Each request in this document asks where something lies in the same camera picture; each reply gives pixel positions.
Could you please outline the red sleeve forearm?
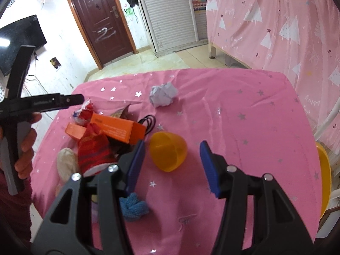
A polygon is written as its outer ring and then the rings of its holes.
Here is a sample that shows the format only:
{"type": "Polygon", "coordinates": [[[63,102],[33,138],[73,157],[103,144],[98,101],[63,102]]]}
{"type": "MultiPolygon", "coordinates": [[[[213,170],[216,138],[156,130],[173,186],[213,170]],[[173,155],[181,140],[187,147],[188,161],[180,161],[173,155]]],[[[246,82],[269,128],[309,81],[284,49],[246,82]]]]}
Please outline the red sleeve forearm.
{"type": "Polygon", "coordinates": [[[31,246],[31,215],[32,204],[31,179],[24,180],[25,189],[17,195],[11,196],[7,191],[7,183],[1,171],[1,214],[7,224],[27,247],[31,246]]]}

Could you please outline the person's left hand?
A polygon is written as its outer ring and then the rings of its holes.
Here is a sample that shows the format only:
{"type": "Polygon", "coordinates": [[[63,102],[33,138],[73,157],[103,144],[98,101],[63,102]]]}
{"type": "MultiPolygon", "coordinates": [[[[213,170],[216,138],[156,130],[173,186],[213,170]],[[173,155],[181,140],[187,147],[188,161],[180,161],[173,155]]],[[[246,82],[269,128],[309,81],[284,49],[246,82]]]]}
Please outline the person's left hand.
{"type": "MultiPolygon", "coordinates": [[[[30,124],[35,124],[41,120],[42,116],[41,113],[33,113],[30,117],[30,124]]],[[[9,132],[9,126],[7,123],[3,122],[5,126],[1,126],[1,140],[4,136],[4,128],[5,131],[9,132]]],[[[35,152],[33,151],[33,145],[35,144],[37,138],[37,132],[34,128],[31,128],[29,133],[26,135],[24,140],[21,143],[21,157],[15,163],[15,170],[18,173],[18,177],[22,180],[27,179],[30,176],[30,173],[33,169],[32,167],[32,160],[35,152]]],[[[1,184],[5,183],[5,176],[2,171],[2,161],[1,161],[1,184]]]]}

